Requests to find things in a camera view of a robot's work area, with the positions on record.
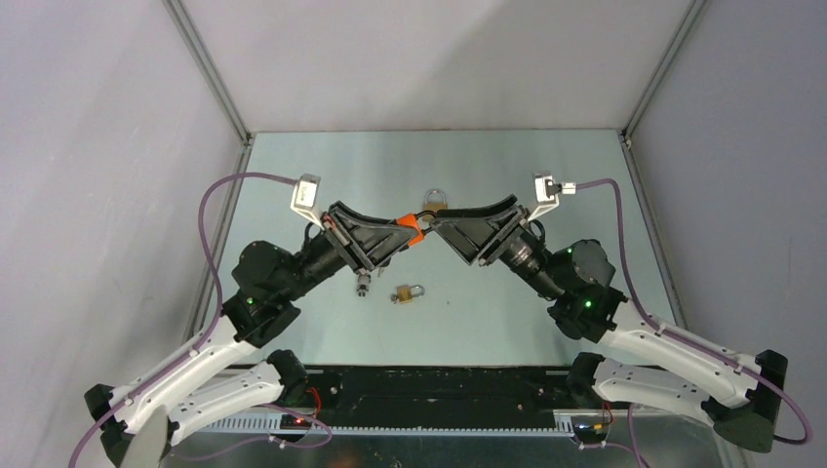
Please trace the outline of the orange black padlock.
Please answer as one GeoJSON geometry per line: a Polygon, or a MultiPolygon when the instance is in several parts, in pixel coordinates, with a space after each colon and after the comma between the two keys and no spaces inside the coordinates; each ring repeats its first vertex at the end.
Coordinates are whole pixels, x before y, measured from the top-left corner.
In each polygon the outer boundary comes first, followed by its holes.
{"type": "Polygon", "coordinates": [[[412,238],[406,244],[407,247],[412,247],[425,239],[432,231],[431,221],[436,214],[432,210],[423,210],[418,213],[405,214],[394,220],[396,225],[413,231],[412,238]]]}

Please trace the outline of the large brass padlock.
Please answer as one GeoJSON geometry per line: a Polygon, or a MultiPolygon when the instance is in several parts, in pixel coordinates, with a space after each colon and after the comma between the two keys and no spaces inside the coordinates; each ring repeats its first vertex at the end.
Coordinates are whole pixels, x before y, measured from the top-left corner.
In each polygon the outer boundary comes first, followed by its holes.
{"type": "Polygon", "coordinates": [[[433,215],[448,208],[448,198],[441,189],[432,189],[424,197],[422,211],[427,215],[433,215]]]}

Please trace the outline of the small brass padlock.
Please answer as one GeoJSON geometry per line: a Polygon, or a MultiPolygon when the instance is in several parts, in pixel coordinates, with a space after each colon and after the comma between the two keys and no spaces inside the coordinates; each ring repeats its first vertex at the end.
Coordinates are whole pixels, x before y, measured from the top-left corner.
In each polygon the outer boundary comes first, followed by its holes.
{"type": "Polygon", "coordinates": [[[424,296],[424,294],[425,288],[422,285],[402,285],[398,286],[395,292],[391,294],[390,300],[394,304],[405,304],[424,296]]]}

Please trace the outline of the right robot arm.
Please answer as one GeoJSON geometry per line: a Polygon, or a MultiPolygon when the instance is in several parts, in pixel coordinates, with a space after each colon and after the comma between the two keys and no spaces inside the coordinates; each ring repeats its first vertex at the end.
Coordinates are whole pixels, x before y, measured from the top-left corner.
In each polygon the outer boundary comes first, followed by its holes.
{"type": "Polygon", "coordinates": [[[441,210],[430,222],[466,262],[499,261],[549,300],[548,314],[566,337],[645,361],[637,368],[580,353],[567,382],[574,404],[623,402],[667,410],[742,449],[771,450],[788,366],[783,355],[730,350],[647,313],[631,291],[612,286],[615,269],[597,240],[550,251],[532,225],[531,214],[512,197],[483,208],[441,210]]]}

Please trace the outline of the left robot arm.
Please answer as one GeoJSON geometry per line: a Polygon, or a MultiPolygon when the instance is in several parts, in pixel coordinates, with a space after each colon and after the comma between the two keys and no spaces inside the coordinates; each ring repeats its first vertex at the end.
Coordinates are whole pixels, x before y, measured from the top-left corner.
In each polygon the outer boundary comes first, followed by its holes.
{"type": "Polygon", "coordinates": [[[375,218],[341,203],[316,223],[319,233],[295,253],[266,241],[248,244],[232,271],[238,291],[211,322],[133,382],[98,384],[86,392],[104,452],[115,466],[134,461],[155,467],[173,447],[227,416],[264,404],[303,402],[307,374],[290,350],[272,352],[242,375],[210,381],[281,334],[300,313],[295,301],[340,269],[369,273],[424,236],[415,214],[375,218]]]}

